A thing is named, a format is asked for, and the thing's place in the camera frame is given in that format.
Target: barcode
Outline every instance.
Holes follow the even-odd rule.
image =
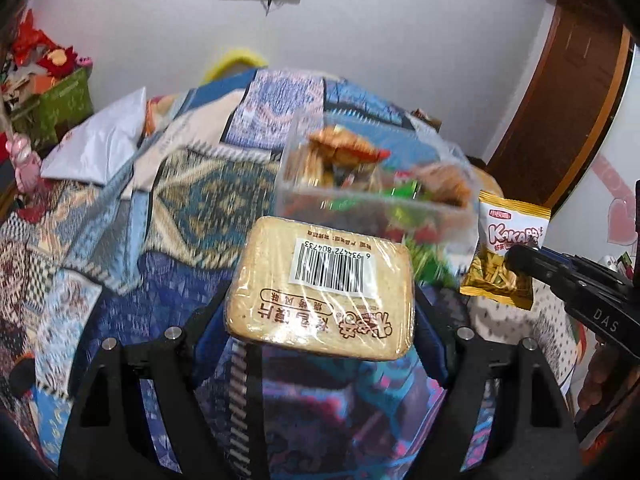
[[[363,259],[300,246],[295,280],[307,285],[362,292]]]

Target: hand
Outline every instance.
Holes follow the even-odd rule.
[[[584,379],[584,385],[578,394],[578,406],[581,410],[588,410],[602,400],[602,385],[616,365],[618,357],[619,352],[613,345],[599,343],[596,353],[589,362],[589,371]],[[626,387],[631,388],[638,380],[638,377],[640,377],[640,369],[635,368],[626,380]],[[620,420],[625,415],[629,406],[633,403],[633,399],[638,394],[638,389],[640,388],[637,388],[617,408],[613,420]]]

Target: red logo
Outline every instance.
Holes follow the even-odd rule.
[[[494,218],[501,218],[503,220],[511,220],[511,213],[507,213],[506,211],[498,211],[497,209],[491,209],[489,211],[489,216]]]

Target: green storage box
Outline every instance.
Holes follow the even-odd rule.
[[[29,136],[34,150],[41,150],[59,143],[93,113],[88,77],[81,68],[44,94],[27,99],[11,114],[11,122],[14,131]]]

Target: white package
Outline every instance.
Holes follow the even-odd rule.
[[[41,176],[106,184],[136,153],[145,117],[141,88],[70,130],[42,161]]]

